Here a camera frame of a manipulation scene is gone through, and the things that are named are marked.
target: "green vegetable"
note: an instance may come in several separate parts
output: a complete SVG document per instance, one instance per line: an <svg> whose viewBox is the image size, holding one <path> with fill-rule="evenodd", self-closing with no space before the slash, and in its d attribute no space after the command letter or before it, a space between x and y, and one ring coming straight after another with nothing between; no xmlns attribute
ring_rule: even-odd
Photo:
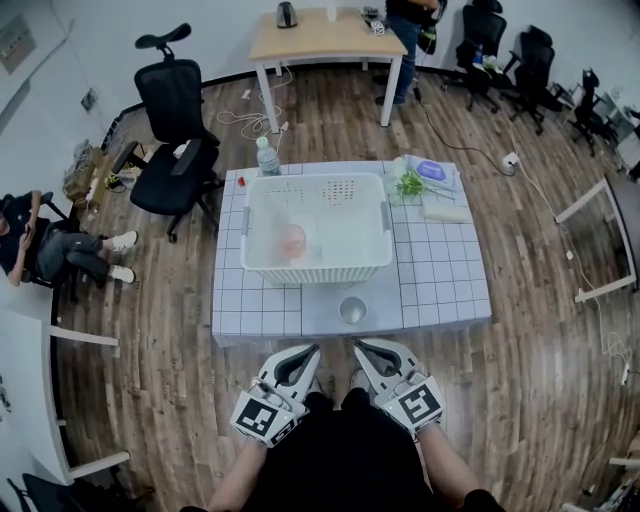
<svg viewBox="0 0 640 512"><path fill-rule="evenodd" d="M420 196L425 190L424 181L413 169L407 170L398 183L398 192L402 196Z"/></svg>

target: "white plastic basket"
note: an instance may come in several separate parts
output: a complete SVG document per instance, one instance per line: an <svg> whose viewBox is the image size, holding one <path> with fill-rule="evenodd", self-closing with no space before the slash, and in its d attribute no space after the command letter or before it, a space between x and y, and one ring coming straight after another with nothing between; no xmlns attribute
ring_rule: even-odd
<svg viewBox="0 0 640 512"><path fill-rule="evenodd" d="M306 237L298 258L284 249L292 225ZM382 179L375 174L257 178L247 191L240 247L242 266L272 284L366 281L393 261Z"/></svg>

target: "black shirt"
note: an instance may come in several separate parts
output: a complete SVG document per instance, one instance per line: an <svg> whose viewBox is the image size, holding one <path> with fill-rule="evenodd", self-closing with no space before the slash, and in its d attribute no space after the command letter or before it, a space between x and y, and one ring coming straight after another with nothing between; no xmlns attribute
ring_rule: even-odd
<svg viewBox="0 0 640 512"><path fill-rule="evenodd" d="M20 237L25 233L31 218L31 197L31 192L20 197L7 195L0 204L2 215L9 223L9 232L4 236L0 236L0 266L2 266L5 274L9 274L13 270L18 259ZM24 262L26 270L35 270L38 248L49 224L50 222L47 219L38 218L36 221L36 233Z"/></svg>
<svg viewBox="0 0 640 512"><path fill-rule="evenodd" d="M387 16L402 16L412 23L422 25L426 16L429 16L429 11L426 11L424 7L418 4L413 4L409 0L386 0L387 1Z"/></svg>

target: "wall baseboard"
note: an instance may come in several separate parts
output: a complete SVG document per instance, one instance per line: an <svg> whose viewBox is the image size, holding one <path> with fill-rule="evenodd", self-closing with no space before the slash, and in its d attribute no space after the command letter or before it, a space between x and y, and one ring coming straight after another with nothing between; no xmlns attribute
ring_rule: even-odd
<svg viewBox="0 0 640 512"><path fill-rule="evenodd" d="M318 62L318 63L310 63L310 64L295 64L293 66L289 66L291 71L312 71L318 69L360 69L360 62ZM369 69L388 69L389 64L384 62L369 62ZM457 74L456 71L451 71L449 69L440 69L440 68L432 68L428 66L416 66L416 69L422 73L429 73L434 75L441 75L452 77ZM267 75L275 74L275 69L268 69ZM213 80L205 80L202 82L202 88L206 89L207 87L212 87L214 85L226 84L229 82L235 82L236 80L244 80L247 78L255 78L255 71L247 71L246 73L238 73L236 75L229 75L222 78L215 78ZM136 110L143 108L144 105L142 103L136 103L130 107L125 108L118 116L112 121L109 130L107 131L107 135L102 141L102 150L106 150L113 133L115 132L116 127L122 121L124 116L130 114L131 112L135 112Z"/></svg>

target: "chair headrest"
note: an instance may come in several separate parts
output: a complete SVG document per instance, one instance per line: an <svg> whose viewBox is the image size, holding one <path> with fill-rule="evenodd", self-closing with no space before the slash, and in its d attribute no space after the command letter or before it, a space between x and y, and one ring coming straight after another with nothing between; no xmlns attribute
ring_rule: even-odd
<svg viewBox="0 0 640 512"><path fill-rule="evenodd" d="M544 30L540 30L538 27L534 27L531 25L529 27L529 35L535 41L538 41L540 44L545 46L553 46L553 39L549 34L547 34Z"/></svg>
<svg viewBox="0 0 640 512"><path fill-rule="evenodd" d="M600 79L593 72L593 69L585 69L582 72L582 86L585 89L588 89L588 88L597 89L598 87L600 87Z"/></svg>
<svg viewBox="0 0 640 512"><path fill-rule="evenodd" d="M473 0L473 5L486 11L502 14L502 4L498 0Z"/></svg>
<svg viewBox="0 0 640 512"><path fill-rule="evenodd" d="M139 50L144 50L147 48L158 48L160 49L163 46L166 46L167 43L174 43L176 41L180 41L191 34L191 25L188 23L183 23L178 28L173 29L168 34L163 36L153 36L151 34L147 34L145 36L141 36L136 40L136 48Z"/></svg>

